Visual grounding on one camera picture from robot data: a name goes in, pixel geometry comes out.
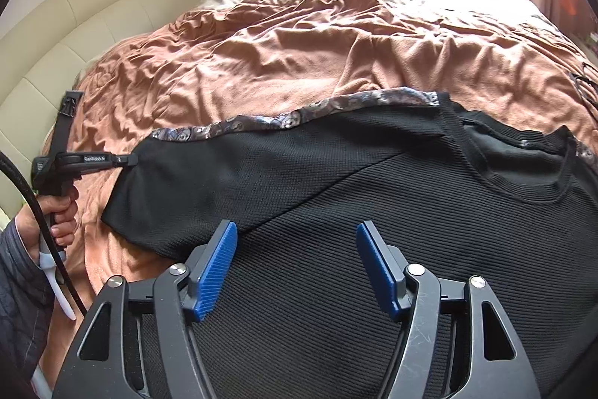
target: metal screw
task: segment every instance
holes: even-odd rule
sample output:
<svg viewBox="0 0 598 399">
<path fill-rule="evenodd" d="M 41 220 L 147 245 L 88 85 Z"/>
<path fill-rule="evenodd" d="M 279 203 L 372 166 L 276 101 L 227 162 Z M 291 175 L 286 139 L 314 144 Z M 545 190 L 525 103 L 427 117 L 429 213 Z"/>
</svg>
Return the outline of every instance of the metal screw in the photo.
<svg viewBox="0 0 598 399">
<path fill-rule="evenodd" d="M 421 264 L 409 264 L 407 266 L 407 270 L 414 276 L 421 276 L 424 272 L 426 272 L 426 268 Z"/>
<path fill-rule="evenodd" d="M 471 276 L 469 282 L 476 288 L 483 288 L 486 285 L 486 280 L 481 276 Z"/>
<path fill-rule="evenodd" d="M 111 288 L 117 288 L 120 285 L 122 285 L 123 282 L 124 282 L 124 279 L 121 276 L 112 276 L 108 279 L 107 284 Z"/>
<path fill-rule="evenodd" d="M 168 270 L 173 276 L 180 276 L 186 272 L 187 267 L 184 264 L 173 264 Z"/>
</svg>

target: blue rubber pad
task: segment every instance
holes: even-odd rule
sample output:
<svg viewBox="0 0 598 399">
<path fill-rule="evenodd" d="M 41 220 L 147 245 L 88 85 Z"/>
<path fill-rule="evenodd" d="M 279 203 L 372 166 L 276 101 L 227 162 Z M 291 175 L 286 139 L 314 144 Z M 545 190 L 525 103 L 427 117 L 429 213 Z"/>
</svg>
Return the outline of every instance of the blue rubber pad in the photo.
<svg viewBox="0 0 598 399">
<path fill-rule="evenodd" d="M 236 248 L 237 226 L 231 222 L 214 249 L 197 284 L 197 302 L 193 312 L 198 320 L 203 320 L 216 306 Z"/>
<path fill-rule="evenodd" d="M 355 244 L 370 278 L 378 306 L 391 317 L 391 320 L 400 320 L 401 308 L 397 302 L 397 282 L 364 224 L 357 226 Z"/>
</svg>

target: wrinkled blanket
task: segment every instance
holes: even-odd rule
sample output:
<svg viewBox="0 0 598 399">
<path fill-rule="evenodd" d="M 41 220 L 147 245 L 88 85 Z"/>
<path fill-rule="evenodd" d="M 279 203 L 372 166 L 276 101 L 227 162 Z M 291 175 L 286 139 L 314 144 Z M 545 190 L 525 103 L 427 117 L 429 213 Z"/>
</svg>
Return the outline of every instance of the wrinkled blanket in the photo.
<svg viewBox="0 0 598 399">
<path fill-rule="evenodd" d="M 161 127 L 237 114 L 274 116 L 322 98 L 396 86 L 447 90 L 519 129 L 566 124 L 598 149 L 566 75 L 583 56 L 564 36 L 487 15 L 389 0 L 243 0 L 197 9 L 121 42 L 80 82 L 73 151 L 124 153 Z M 170 263 L 101 223 L 118 170 L 84 176 L 67 267 L 86 305 L 113 274 L 156 276 Z M 52 383 L 73 338 L 56 308 L 43 368 Z"/>
</svg>

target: padded headboard panel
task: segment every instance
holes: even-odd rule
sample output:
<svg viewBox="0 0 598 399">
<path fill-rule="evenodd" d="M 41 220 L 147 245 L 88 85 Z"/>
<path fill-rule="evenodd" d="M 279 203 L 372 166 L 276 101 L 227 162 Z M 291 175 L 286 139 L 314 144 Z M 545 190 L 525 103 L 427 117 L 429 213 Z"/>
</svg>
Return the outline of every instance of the padded headboard panel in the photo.
<svg viewBox="0 0 598 399">
<path fill-rule="evenodd" d="M 0 149 L 29 179 L 65 90 L 116 42 L 158 29 L 200 0 L 46 0 L 0 39 Z M 0 176 L 0 228 L 22 197 Z"/>
</svg>

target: bed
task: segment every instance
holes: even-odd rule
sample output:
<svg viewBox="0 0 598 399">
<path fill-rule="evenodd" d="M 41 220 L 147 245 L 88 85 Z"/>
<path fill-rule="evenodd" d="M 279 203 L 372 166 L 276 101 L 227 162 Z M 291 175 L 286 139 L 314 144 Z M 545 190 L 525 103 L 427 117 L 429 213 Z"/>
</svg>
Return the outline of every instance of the bed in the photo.
<svg viewBox="0 0 598 399">
<path fill-rule="evenodd" d="M 47 0 L 0 40 L 1 54 L 15 52 L 3 56 L 0 148 L 25 175 L 74 85 L 86 95 L 72 151 L 125 153 L 156 128 L 403 85 L 448 90 L 516 128 L 566 124 L 598 150 L 567 77 L 587 58 L 527 0 Z M 172 263 L 101 222 L 117 176 L 77 183 L 67 268 L 87 306 L 113 274 L 144 279 Z M 7 222 L 22 203 L 0 185 Z M 79 323 L 55 308 L 42 360 L 50 383 Z"/>
</svg>

